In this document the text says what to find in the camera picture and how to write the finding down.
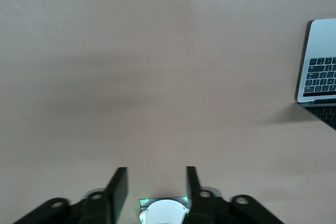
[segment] laptop keyboard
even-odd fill
[[[310,59],[303,96],[336,94],[336,57]]]
[[[325,121],[331,127],[336,129],[336,108],[335,107],[319,107],[315,108],[306,108],[312,114],[316,115],[321,120]]]

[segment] beige surface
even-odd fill
[[[308,21],[335,0],[0,0],[0,219],[127,166],[138,199],[204,186],[334,223],[336,132],[298,107]]]

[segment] keyboard key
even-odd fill
[[[314,92],[314,87],[305,87],[305,89],[304,89],[305,91],[305,93],[307,93],[307,92]]]
[[[318,79],[319,77],[319,73],[308,73],[307,74],[307,79],[310,80],[310,79]]]
[[[333,77],[334,77],[334,72],[327,73],[327,78],[333,78]]]
[[[331,71],[332,70],[332,65],[326,65],[325,71]]]
[[[324,64],[331,64],[332,58],[326,58]]]
[[[316,65],[317,59],[310,59],[309,65]]]
[[[323,65],[323,64],[324,64],[324,58],[318,58],[317,65]]]
[[[326,78],[327,77],[327,72],[322,72],[320,73],[320,79]]]
[[[312,73],[312,72],[323,72],[324,71],[324,66],[313,66],[313,67],[308,67],[308,73]]]

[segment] black metal bracket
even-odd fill
[[[194,166],[187,167],[187,193],[192,207],[183,224],[284,224],[251,196],[237,195],[227,202],[202,190]]]
[[[127,168],[119,167],[104,191],[72,206],[64,198],[48,200],[14,224],[116,224],[127,193]]]

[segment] silver laptop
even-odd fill
[[[313,20],[307,31],[297,101],[336,130],[336,18]]]

